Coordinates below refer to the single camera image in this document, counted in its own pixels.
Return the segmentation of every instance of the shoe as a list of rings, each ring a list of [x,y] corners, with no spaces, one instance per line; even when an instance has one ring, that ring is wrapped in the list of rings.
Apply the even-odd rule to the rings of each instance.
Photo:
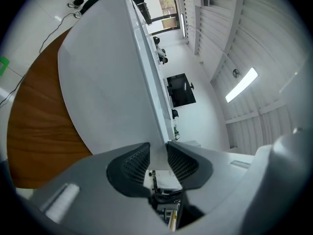
[[[81,18],[82,17],[82,13],[80,13],[80,11],[77,11],[77,12],[74,13],[74,17]]]
[[[79,8],[79,5],[75,5],[75,4],[73,4],[72,2],[67,3],[67,5],[68,5],[68,7],[70,7],[70,8],[75,8],[75,9]]]

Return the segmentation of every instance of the ceiling light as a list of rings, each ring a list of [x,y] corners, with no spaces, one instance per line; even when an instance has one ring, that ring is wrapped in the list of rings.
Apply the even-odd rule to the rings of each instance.
[[[227,103],[233,100],[236,96],[238,96],[245,88],[249,86],[256,79],[258,73],[254,68],[251,68],[248,73],[244,76],[244,78],[236,85],[236,87],[225,97]]]
[[[186,29],[185,29],[185,19],[184,19],[184,14],[181,13],[181,23],[182,23],[182,32],[184,34],[184,37],[186,37]]]

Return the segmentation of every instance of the black monitor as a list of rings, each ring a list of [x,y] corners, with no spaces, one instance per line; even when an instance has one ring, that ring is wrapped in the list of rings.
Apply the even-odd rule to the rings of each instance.
[[[172,97],[173,106],[178,107],[186,104],[193,104],[196,102],[191,88],[185,74],[171,76],[167,78],[168,92]]]

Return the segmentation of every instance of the wooden table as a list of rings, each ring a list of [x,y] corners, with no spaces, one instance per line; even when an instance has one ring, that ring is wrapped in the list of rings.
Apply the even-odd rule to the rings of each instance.
[[[58,50],[68,32],[38,56],[12,106],[7,155],[13,184],[18,188],[38,188],[92,155],[68,115],[60,88]]]

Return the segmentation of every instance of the white floor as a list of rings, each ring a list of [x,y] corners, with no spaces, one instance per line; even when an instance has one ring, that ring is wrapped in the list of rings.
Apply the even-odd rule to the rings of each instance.
[[[28,0],[20,9],[0,47],[0,57],[10,61],[9,68],[0,76],[0,101],[14,90],[39,55],[43,41],[58,27],[60,20],[68,13],[79,10],[67,7],[69,1],[73,0]],[[76,22],[73,15],[66,17],[44,48]],[[14,95],[0,106],[0,162],[7,158],[6,133]]]

